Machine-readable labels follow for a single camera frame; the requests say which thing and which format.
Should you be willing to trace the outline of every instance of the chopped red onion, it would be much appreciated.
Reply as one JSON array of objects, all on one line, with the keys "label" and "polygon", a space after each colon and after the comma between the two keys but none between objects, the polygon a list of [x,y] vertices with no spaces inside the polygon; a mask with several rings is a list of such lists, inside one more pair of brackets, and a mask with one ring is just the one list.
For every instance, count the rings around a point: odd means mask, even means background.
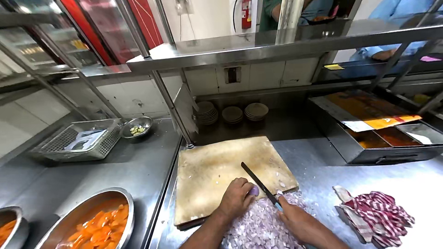
[{"label": "chopped red onion", "polygon": [[[290,204],[306,209],[301,192],[283,195]],[[277,217],[277,209],[268,198],[262,198],[248,208],[248,211],[235,219],[225,233],[222,248],[246,249],[302,249],[297,240]]]}]

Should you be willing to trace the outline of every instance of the steel bowl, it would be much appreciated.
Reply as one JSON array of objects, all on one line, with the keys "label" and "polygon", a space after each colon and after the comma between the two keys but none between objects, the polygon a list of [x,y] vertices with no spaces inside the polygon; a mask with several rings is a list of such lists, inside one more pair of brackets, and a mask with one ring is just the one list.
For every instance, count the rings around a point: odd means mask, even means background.
[{"label": "steel bowl", "polygon": [[0,249],[20,249],[23,247],[28,235],[29,225],[23,218],[22,209],[17,206],[9,206],[0,209],[0,227],[13,220],[17,220],[14,229]]},{"label": "steel bowl", "polygon": [[[148,133],[148,131],[151,128],[153,123],[154,123],[154,120],[150,117],[134,118],[133,120],[131,120],[128,123],[123,125],[123,127],[120,130],[120,136],[123,138],[134,138],[134,137],[145,136]],[[130,129],[136,125],[137,126],[140,125],[141,127],[145,128],[145,130],[141,134],[133,136],[131,134]]]},{"label": "steel bowl", "polygon": [[123,231],[123,236],[116,249],[126,246],[134,228],[134,202],[132,196],[119,187],[103,189],[87,200],[77,204],[66,215],[62,216],[40,240],[35,249],[54,249],[61,241],[74,234],[77,224],[91,220],[100,211],[117,209],[120,204],[129,204],[128,222]]}]

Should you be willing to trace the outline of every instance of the kitchen knife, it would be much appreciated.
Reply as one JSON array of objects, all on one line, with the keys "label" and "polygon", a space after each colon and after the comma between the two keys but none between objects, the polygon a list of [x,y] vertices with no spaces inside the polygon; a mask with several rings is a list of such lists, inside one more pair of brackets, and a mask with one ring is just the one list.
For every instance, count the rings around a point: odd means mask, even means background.
[{"label": "kitchen knife", "polygon": [[283,212],[283,208],[281,208],[280,202],[277,200],[277,198],[275,198],[275,196],[271,194],[271,192],[269,192],[266,186],[257,178],[257,176],[248,168],[248,166],[246,166],[246,164],[242,162],[241,167],[246,171],[246,173],[248,173],[248,175],[255,181],[255,183],[257,183],[257,185],[261,188],[261,190],[263,190],[263,192],[266,194],[269,200],[271,200],[271,202],[276,206],[276,208],[280,212]]}]

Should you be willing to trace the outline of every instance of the checkered cloth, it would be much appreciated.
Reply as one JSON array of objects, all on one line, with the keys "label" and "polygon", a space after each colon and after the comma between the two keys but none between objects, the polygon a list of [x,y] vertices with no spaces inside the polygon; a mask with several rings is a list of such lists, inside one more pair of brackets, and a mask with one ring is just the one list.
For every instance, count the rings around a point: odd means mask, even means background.
[{"label": "checkered cloth", "polygon": [[333,189],[344,202],[340,207],[366,242],[373,238],[383,247],[398,247],[401,245],[399,236],[408,233],[404,226],[415,223],[415,219],[401,206],[395,205],[392,196],[372,191],[353,198],[341,186]]}]

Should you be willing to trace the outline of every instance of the kitchen counter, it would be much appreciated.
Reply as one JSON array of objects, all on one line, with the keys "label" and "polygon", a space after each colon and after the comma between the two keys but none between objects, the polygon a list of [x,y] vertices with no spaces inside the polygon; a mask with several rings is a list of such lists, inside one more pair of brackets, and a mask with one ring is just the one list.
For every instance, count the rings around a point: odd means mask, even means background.
[{"label": "kitchen counter", "polygon": [[[122,187],[132,195],[135,224],[127,248],[142,248],[180,141],[171,119],[155,120],[145,138],[138,142],[120,139],[103,160],[36,167],[34,171],[41,171],[26,177],[29,183],[19,189],[16,197],[5,202],[1,197],[7,195],[0,195],[2,206],[21,207],[30,222],[30,235],[23,248],[34,248],[59,216],[93,193],[109,187]],[[20,162],[27,161],[19,160],[20,157],[25,156],[19,155],[0,169],[23,168]],[[20,174],[11,174],[9,180],[0,176],[0,188],[8,188],[23,179]]]},{"label": "kitchen counter", "polygon": [[[270,110],[260,123],[243,121],[229,127],[221,122],[200,129],[204,144],[259,134],[267,135],[272,145],[299,182],[309,211],[353,249],[376,248],[362,244],[353,229],[341,218],[340,200],[332,186],[341,185],[353,196],[370,191],[392,195],[396,203],[416,219],[408,234],[400,237],[405,248],[434,248],[440,244],[440,224],[443,217],[438,210],[443,201],[443,157],[429,161],[384,166],[348,165],[316,128],[305,113],[294,110]],[[178,248],[198,227],[179,231],[173,225],[177,165],[172,172],[164,202],[160,209],[149,249]]]}]

